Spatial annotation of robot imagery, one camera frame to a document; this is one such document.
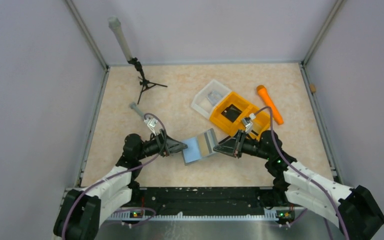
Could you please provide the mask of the orange card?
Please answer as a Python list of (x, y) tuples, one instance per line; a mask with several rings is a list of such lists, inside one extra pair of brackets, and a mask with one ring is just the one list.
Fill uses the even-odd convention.
[(199, 153), (202, 158), (215, 154), (213, 147), (217, 145), (217, 137), (213, 128), (199, 134), (197, 137)]

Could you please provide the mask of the grey leather card holder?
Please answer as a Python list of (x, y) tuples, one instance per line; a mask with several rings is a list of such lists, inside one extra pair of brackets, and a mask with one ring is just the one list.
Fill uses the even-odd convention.
[(187, 148), (182, 150), (182, 157), (186, 166), (216, 154), (214, 147), (218, 144), (213, 128), (181, 142), (187, 145)]

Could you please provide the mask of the black card from holder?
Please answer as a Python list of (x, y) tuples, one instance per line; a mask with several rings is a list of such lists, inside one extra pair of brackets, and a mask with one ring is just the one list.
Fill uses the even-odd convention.
[(229, 105), (221, 112), (221, 115), (232, 123), (234, 123), (241, 114), (242, 111), (237, 108), (234, 104)]

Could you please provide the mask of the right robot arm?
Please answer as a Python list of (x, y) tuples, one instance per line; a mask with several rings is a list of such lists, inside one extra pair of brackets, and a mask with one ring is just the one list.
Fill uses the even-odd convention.
[(366, 187), (343, 185), (315, 173), (282, 150), (274, 130), (264, 131), (259, 139), (239, 130), (213, 150), (234, 158), (246, 154), (265, 159), (273, 185), (279, 187), (273, 192), (277, 205), (302, 206), (335, 225), (347, 240), (370, 240), (384, 225), (384, 214)]

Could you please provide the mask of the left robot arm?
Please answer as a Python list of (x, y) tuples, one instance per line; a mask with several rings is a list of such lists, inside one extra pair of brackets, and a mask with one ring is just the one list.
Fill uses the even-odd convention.
[(103, 222), (123, 205), (140, 202), (139, 191), (131, 188), (145, 164), (142, 159), (167, 157), (187, 149), (187, 144), (169, 137), (164, 129), (142, 140), (131, 133), (124, 139), (122, 155), (104, 177), (90, 186), (72, 188), (63, 198), (53, 234), (63, 240), (92, 240)]

